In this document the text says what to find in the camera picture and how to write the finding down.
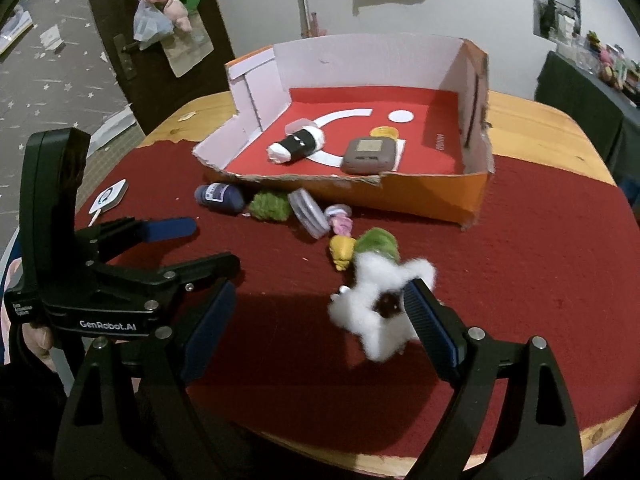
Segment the person's left hand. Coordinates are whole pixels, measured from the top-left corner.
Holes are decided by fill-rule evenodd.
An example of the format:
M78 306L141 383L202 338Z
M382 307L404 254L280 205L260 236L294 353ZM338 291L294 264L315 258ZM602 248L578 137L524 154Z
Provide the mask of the person's left hand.
M9 312L6 308L6 300L1 300L1 333L2 342L6 345L6 356L4 362L10 364L16 361L18 352L25 347L37 360L44 364L51 372L56 373L54 359L51 356L53 348L52 333L47 327L36 327L30 323L17 326L17 333L20 335L17 342L10 341L10 331L12 323L9 319Z

